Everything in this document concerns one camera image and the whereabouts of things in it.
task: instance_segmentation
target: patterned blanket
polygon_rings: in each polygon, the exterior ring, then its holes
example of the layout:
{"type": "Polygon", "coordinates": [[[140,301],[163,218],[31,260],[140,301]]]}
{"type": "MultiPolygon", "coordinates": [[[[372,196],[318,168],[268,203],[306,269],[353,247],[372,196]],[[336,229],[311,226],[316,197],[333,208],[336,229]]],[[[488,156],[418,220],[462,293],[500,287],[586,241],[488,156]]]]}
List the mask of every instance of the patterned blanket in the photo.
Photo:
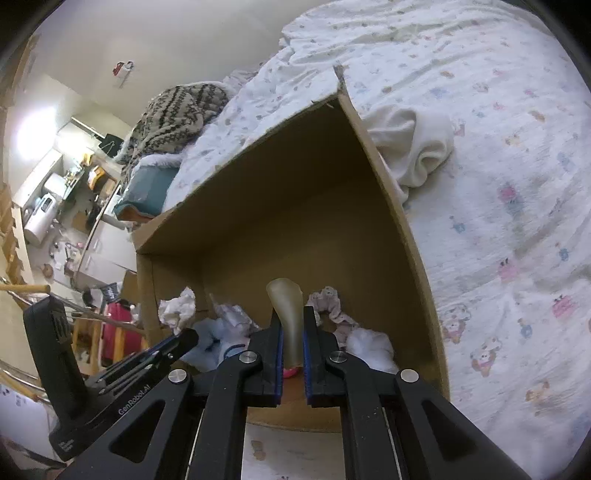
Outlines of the patterned blanket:
{"type": "Polygon", "coordinates": [[[115,161],[125,167],[125,189],[139,159],[154,153],[178,153],[195,140],[232,97],[218,82],[177,85],[158,94],[135,125],[115,161]]]}

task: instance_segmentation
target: white appliance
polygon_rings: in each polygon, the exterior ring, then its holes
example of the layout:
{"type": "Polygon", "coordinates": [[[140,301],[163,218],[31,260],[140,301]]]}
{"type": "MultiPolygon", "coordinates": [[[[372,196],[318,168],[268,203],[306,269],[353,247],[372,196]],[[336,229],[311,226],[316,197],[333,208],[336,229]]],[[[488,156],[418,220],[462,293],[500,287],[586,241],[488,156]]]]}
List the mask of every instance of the white appliance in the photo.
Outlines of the white appliance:
{"type": "Polygon", "coordinates": [[[57,200],[46,193],[35,208],[24,228],[25,239],[33,246],[40,247],[51,222],[57,215],[57,200]]]}
{"type": "Polygon", "coordinates": [[[66,188],[66,179],[57,173],[52,173],[43,185],[43,191],[51,193],[59,203],[66,196],[66,188]]]}

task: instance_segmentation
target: crumpled tissue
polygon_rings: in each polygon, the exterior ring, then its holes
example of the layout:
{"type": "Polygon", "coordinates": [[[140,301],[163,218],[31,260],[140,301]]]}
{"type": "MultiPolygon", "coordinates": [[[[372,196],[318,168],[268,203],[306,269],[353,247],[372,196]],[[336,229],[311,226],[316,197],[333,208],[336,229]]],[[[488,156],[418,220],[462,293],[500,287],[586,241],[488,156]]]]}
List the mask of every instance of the crumpled tissue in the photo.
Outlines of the crumpled tissue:
{"type": "Polygon", "coordinates": [[[374,370],[395,374],[399,368],[392,359],[394,348],[390,338],[383,332],[365,328],[353,329],[347,337],[347,353],[358,356],[374,370]]]}
{"type": "Polygon", "coordinates": [[[175,335],[189,326],[193,315],[195,315],[195,294],[189,287],[186,287],[179,297],[160,300],[158,305],[160,323],[170,327],[175,335]]]}
{"type": "Polygon", "coordinates": [[[374,370],[395,374],[398,367],[394,363],[394,349],[388,335],[361,328],[341,309],[339,293],[333,287],[324,287],[308,297],[306,306],[314,308],[316,325],[321,325],[320,313],[328,312],[329,319],[337,324],[333,332],[339,348],[358,356],[374,370]]]}

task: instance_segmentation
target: cardboard box flap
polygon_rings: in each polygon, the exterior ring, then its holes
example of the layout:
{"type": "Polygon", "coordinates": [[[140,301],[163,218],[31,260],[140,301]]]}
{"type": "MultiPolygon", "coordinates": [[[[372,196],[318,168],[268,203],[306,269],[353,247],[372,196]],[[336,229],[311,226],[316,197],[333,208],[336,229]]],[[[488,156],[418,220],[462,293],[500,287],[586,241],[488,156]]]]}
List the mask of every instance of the cardboard box flap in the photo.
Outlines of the cardboard box flap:
{"type": "Polygon", "coordinates": [[[426,320],[429,323],[429,340],[431,342],[431,347],[437,356],[439,364],[439,375],[442,379],[442,394],[446,398],[450,398],[447,361],[443,347],[443,340],[440,334],[437,310],[435,308],[435,304],[433,303],[431,287],[429,286],[427,273],[425,272],[423,261],[421,260],[421,256],[418,252],[417,244],[414,242],[413,234],[404,215],[402,205],[398,201],[394,180],[386,168],[382,155],[380,155],[374,142],[369,137],[369,133],[363,126],[363,122],[355,110],[355,107],[351,103],[349,96],[345,92],[341,91],[338,94],[338,99],[343,112],[349,119],[351,126],[355,130],[355,134],[359,139],[359,142],[363,146],[363,150],[365,151],[368,160],[371,163],[375,175],[380,179],[380,184],[384,189],[386,201],[388,202],[392,217],[395,219],[396,227],[400,233],[402,244],[407,253],[407,258],[410,264],[409,273],[411,274],[412,282],[414,283],[416,291],[420,297],[421,307],[427,313],[426,320]]]}
{"type": "MultiPolygon", "coordinates": [[[[134,242],[142,320],[156,341],[158,302],[185,286],[202,317],[212,294],[265,326],[272,309],[265,285],[288,277],[305,296],[336,288],[344,312],[389,335],[401,368],[415,368],[449,394],[423,264],[392,178],[344,90],[240,152],[138,229],[134,242]]],[[[291,413],[261,415],[276,426],[332,428],[334,418],[306,424],[305,402],[293,401],[291,413]],[[294,411],[297,419],[288,419],[294,411]]]]}
{"type": "Polygon", "coordinates": [[[134,233],[137,252],[198,252],[237,226],[354,176],[360,164],[342,162],[341,153],[364,153],[347,132],[353,133],[352,127],[336,95],[297,113],[241,151],[176,208],[140,227],[134,233]]]}

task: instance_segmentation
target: white bed sheet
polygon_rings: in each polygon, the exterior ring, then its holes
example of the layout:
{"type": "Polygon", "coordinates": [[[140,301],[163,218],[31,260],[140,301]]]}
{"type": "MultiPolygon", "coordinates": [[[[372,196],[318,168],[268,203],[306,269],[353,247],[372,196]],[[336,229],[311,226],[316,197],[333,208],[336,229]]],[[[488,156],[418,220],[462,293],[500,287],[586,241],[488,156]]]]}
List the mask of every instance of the white bed sheet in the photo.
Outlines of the white bed sheet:
{"type": "Polygon", "coordinates": [[[536,17],[499,0],[342,0],[283,34],[182,153],[165,209],[335,91],[336,63],[363,119],[384,102],[448,114],[455,151],[405,211],[452,402],[532,477],[563,468],[591,426],[591,94],[572,62],[536,17]]]}

